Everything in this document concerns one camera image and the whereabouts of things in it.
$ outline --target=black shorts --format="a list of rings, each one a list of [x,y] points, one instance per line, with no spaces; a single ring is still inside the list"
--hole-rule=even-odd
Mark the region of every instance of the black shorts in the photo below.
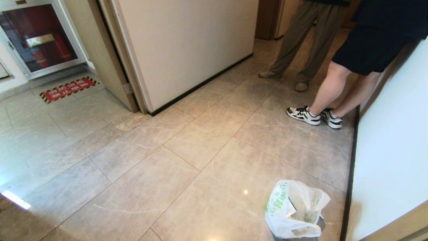
[[[332,61],[360,75],[383,72],[409,41],[389,30],[357,25]]]

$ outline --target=red fire extinguisher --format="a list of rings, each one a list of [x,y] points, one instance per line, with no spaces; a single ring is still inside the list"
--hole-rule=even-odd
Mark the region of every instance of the red fire extinguisher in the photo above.
[[[43,55],[42,51],[40,51],[38,47],[30,48],[30,54],[36,60],[36,63],[40,68],[44,69],[51,66],[49,64],[49,61],[46,59],[46,57]]]
[[[58,53],[59,57],[63,62],[67,62],[73,59],[73,56],[71,55],[67,45],[65,45],[64,40],[62,39],[61,35],[58,33],[53,34],[55,41],[55,49]]]

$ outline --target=person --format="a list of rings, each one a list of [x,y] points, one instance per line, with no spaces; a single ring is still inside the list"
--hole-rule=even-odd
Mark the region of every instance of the person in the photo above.
[[[293,61],[311,26],[316,20],[315,39],[303,69],[297,73],[297,92],[308,90],[309,82],[321,67],[340,29],[342,19],[351,0],[303,0],[284,34],[281,49],[269,71],[259,74],[260,78],[281,78]]]
[[[334,129],[342,127],[343,117],[370,96],[401,49],[411,40],[426,39],[427,13],[427,0],[363,0],[352,17],[357,26],[333,56],[313,104],[288,108],[287,114],[315,126],[322,119]],[[343,101],[326,108],[342,93],[352,72],[359,76]]]

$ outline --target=white sock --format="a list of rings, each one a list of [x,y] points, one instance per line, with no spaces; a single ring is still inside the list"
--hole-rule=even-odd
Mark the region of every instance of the white sock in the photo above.
[[[312,114],[311,110],[309,110],[309,114],[310,114],[312,117],[317,117],[317,115]]]
[[[330,116],[331,116],[333,119],[337,119],[337,117],[333,114],[333,111],[332,111],[332,110],[330,111]]]

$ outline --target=tiled floor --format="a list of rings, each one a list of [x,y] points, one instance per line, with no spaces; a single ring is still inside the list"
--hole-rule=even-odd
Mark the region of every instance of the tiled floor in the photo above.
[[[310,104],[347,33],[306,93],[294,76],[313,31],[284,78],[257,77],[281,41],[256,40],[254,57],[155,117],[102,85],[49,105],[37,96],[78,75],[0,100],[0,192],[31,205],[0,199],[0,240],[270,241],[264,207],[280,179],[330,195],[311,240],[339,240],[355,114],[333,130],[285,109]]]

